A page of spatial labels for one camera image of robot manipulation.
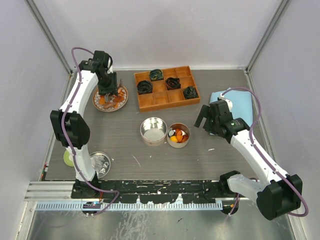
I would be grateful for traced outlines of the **red sausage piece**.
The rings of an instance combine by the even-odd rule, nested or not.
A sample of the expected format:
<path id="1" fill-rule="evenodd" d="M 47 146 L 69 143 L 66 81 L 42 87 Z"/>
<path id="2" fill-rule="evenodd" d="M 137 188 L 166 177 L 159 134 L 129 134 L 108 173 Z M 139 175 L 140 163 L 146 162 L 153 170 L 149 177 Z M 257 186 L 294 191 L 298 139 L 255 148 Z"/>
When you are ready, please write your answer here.
<path id="1" fill-rule="evenodd" d="M 183 142 L 186 142 L 188 139 L 189 139 L 189 135 L 185 134 L 182 140 L 183 140 Z"/>

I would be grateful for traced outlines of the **tall pink lunch tin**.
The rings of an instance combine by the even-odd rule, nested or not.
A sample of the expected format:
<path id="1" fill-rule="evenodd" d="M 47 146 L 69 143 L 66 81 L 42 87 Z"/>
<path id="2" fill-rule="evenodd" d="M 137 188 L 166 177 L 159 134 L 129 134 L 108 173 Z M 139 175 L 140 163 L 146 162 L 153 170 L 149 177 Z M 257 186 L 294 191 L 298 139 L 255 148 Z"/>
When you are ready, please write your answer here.
<path id="1" fill-rule="evenodd" d="M 151 147 L 162 145 L 167 136 L 167 124 L 159 117 L 145 119 L 139 128 L 144 143 Z"/>

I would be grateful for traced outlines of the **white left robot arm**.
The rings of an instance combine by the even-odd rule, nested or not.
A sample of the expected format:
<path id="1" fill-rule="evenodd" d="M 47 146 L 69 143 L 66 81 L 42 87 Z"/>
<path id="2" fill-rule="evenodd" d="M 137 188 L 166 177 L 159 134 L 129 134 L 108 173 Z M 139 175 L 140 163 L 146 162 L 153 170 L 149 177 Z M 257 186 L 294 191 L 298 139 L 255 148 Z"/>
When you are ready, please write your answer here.
<path id="1" fill-rule="evenodd" d="M 117 74 L 113 71 L 112 57 L 101 50 L 95 50 L 91 58 L 76 63 L 75 67 L 75 83 L 62 106 L 51 111 L 50 121 L 56 140 L 73 158 L 76 180 L 86 182 L 82 192 L 88 198 L 95 198 L 100 185 L 93 181 L 97 172 L 88 151 L 91 132 L 84 112 L 94 89 L 102 97 L 118 94 Z"/>

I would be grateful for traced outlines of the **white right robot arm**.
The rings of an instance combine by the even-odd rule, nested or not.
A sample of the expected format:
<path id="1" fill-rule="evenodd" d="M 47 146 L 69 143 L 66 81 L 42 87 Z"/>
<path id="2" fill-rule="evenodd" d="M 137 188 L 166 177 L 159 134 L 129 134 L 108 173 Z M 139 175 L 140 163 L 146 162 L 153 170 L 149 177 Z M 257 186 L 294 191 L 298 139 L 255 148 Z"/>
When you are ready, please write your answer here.
<path id="1" fill-rule="evenodd" d="M 293 212 L 301 207 L 301 178 L 289 175 L 266 153 L 242 118 L 234 118 L 229 101 L 219 99 L 203 105 L 194 123 L 216 136 L 225 139 L 246 160 L 258 177 L 253 181 L 233 170 L 220 176 L 219 191 L 225 197 L 240 194 L 255 202 L 267 220 Z"/>

